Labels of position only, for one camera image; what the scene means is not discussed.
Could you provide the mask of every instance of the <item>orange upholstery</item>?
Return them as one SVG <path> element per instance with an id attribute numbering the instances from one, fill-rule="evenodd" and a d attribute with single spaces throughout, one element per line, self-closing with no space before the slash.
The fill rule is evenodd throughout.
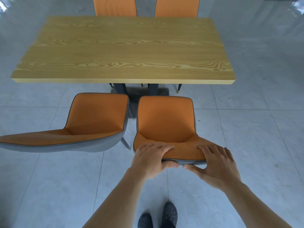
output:
<path id="1" fill-rule="evenodd" d="M 196 18 L 199 0 L 157 0 L 155 17 Z"/>
<path id="2" fill-rule="evenodd" d="M 109 137 L 123 131 L 127 95 L 82 93 L 72 103 L 65 128 L 0 137 L 0 143 L 51 146 Z"/>
<path id="3" fill-rule="evenodd" d="M 96 16 L 137 17 L 135 0 L 93 0 Z"/>
<path id="4" fill-rule="evenodd" d="M 205 161 L 202 151 L 196 147 L 214 144 L 196 134 L 190 98 L 144 96 L 139 101 L 137 123 L 134 150 L 151 141 L 174 145 L 174 149 L 165 153 L 164 159 Z"/>

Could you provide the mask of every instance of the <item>hand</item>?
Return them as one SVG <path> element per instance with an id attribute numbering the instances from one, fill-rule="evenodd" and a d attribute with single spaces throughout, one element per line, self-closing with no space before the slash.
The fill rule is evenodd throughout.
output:
<path id="1" fill-rule="evenodd" d="M 175 161 L 161 161 L 163 155 L 173 148 L 174 146 L 169 146 L 165 143 L 145 143 L 136 150 L 131 169 L 142 173 L 145 179 L 151 179 L 164 169 L 170 167 L 178 168 L 178 164 Z"/>
<path id="2" fill-rule="evenodd" d="M 225 191 L 231 183 L 241 182 L 240 173 L 230 150 L 216 145 L 203 145 L 197 148 L 204 153 L 207 167 L 201 169 L 195 165 L 184 165 L 183 168 L 195 173 L 200 179 L 221 191 Z"/>

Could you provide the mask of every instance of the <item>black shoe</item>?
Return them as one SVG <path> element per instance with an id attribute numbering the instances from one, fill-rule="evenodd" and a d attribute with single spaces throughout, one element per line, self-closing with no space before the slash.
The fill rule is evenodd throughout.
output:
<path id="1" fill-rule="evenodd" d="M 152 218 L 149 213 L 144 213 L 138 220 L 137 228 L 153 228 Z"/>
<path id="2" fill-rule="evenodd" d="M 164 206 L 162 224 L 166 221 L 171 222 L 174 226 L 177 224 L 177 209 L 171 202 L 167 202 Z"/>

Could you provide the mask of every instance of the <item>floor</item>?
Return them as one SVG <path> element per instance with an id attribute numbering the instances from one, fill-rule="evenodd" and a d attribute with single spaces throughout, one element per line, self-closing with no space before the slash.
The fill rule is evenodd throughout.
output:
<path id="1" fill-rule="evenodd" d="M 9 76 L 48 15 L 94 15 L 92 0 L 0 0 L 0 135 L 59 129 L 73 97 L 109 84 L 18 84 Z M 136 0 L 153 16 L 156 0 Z M 293 227 L 304 224 L 304 15 L 290 1 L 200 0 L 214 19 L 237 80 L 183 85 L 197 133 L 227 146 L 242 180 Z M 171 95 L 177 85 L 165 85 Z M 131 145 L 136 121 L 125 133 Z M 0 227 L 81 227 L 130 166 L 119 143 L 101 153 L 21 153 L 0 149 Z M 177 227 L 244 227 L 226 196 L 190 172 L 169 169 L 146 182 L 144 211 L 159 227 L 164 203 Z"/>

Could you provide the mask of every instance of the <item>wooden tabletop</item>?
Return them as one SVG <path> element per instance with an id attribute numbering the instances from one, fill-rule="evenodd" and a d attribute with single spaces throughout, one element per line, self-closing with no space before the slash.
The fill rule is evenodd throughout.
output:
<path id="1" fill-rule="evenodd" d="M 16 82 L 232 84 L 210 18 L 50 17 Z"/>

